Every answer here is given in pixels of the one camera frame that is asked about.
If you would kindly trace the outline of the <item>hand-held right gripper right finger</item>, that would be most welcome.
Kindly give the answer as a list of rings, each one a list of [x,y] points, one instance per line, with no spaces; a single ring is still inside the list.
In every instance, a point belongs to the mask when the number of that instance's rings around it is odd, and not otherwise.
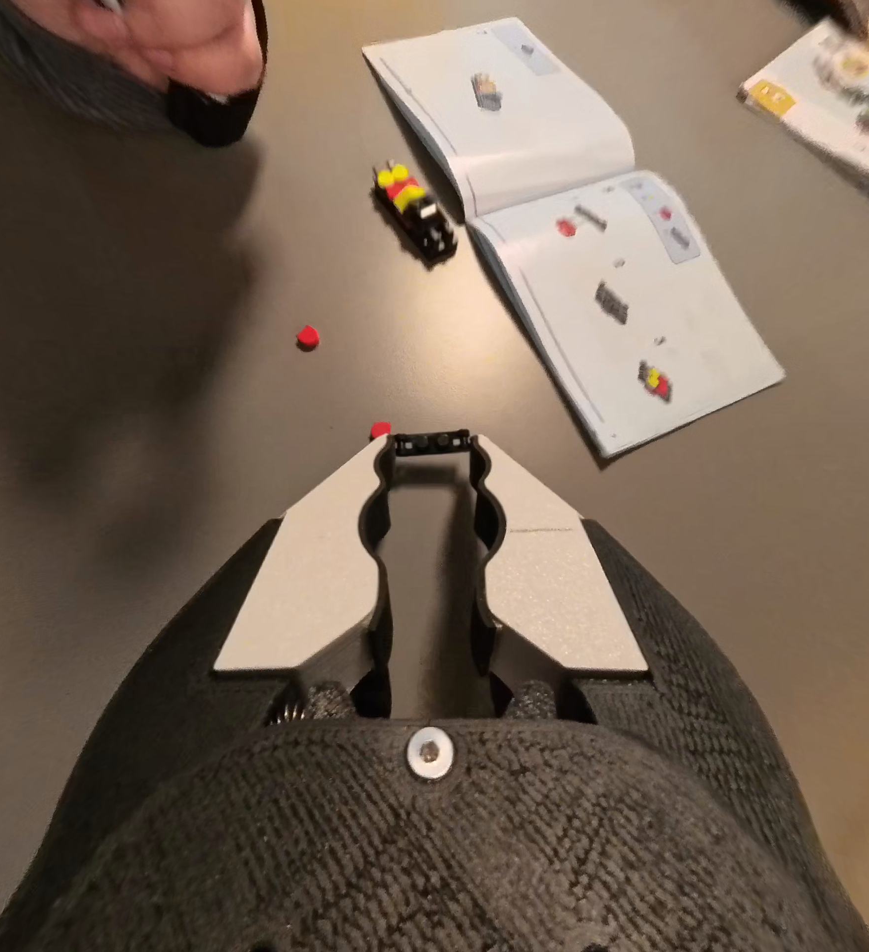
[[[483,435],[470,442],[474,654],[484,673],[648,673],[583,517]]]

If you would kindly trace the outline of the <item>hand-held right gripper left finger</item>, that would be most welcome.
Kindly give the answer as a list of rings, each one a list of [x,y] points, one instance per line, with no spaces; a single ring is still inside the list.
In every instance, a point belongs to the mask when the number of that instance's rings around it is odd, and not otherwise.
[[[217,675],[367,675],[383,604],[368,539],[385,502],[390,435],[373,439],[282,515],[214,661]]]

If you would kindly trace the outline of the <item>black lego plate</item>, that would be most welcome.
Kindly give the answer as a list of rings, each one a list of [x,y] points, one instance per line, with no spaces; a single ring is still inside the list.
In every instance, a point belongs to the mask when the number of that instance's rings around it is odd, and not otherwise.
[[[393,435],[395,455],[399,458],[443,456],[469,452],[471,434],[467,429]]]

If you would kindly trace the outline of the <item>black yellow red lego car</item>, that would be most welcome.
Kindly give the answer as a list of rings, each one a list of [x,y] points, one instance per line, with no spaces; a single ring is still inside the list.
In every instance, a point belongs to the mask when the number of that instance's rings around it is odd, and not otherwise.
[[[373,169],[372,178],[375,204],[428,268],[453,258],[457,237],[452,222],[407,166],[389,162]]]

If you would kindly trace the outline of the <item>person's left hand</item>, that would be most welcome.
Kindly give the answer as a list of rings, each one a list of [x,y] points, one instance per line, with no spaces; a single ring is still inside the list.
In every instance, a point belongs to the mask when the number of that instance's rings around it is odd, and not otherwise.
[[[175,129],[212,149],[243,138],[267,72],[259,2],[82,1],[71,14],[94,52],[162,95]]]

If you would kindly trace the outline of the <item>open instruction booklet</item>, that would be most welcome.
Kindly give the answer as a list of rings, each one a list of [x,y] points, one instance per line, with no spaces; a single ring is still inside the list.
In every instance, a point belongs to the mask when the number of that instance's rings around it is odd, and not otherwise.
[[[785,379],[683,199],[522,21],[362,54],[603,457]]]

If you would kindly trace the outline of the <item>closed instruction booklet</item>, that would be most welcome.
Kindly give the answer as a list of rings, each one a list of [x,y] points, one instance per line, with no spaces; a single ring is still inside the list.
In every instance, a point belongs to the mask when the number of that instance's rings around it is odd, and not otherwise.
[[[869,49],[832,19],[745,80],[738,97],[869,191]]]

